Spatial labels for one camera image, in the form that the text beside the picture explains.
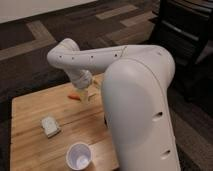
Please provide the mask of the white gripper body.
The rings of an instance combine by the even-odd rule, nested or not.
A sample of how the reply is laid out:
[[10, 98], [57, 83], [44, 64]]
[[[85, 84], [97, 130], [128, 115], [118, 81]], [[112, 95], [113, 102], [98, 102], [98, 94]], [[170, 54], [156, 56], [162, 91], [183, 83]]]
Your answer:
[[85, 89], [92, 83], [92, 74], [88, 70], [72, 70], [70, 81], [78, 89]]

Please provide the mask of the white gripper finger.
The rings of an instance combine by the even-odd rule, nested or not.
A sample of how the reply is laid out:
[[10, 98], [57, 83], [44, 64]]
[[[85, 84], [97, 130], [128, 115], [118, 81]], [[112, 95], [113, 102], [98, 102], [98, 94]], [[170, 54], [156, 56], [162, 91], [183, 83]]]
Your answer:
[[88, 91], [86, 89], [78, 89], [77, 92], [82, 102], [86, 102], [88, 100]]
[[96, 79], [92, 79], [92, 85], [97, 89], [101, 88], [101, 84]]

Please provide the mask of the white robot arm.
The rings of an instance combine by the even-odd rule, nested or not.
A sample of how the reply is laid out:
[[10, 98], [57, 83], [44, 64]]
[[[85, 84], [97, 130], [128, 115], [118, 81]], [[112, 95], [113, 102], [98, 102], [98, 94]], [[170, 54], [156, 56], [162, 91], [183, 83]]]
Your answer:
[[47, 53], [78, 89], [103, 74], [102, 104], [121, 171], [181, 171], [168, 106], [174, 74], [171, 53], [159, 45], [82, 50], [66, 38]]

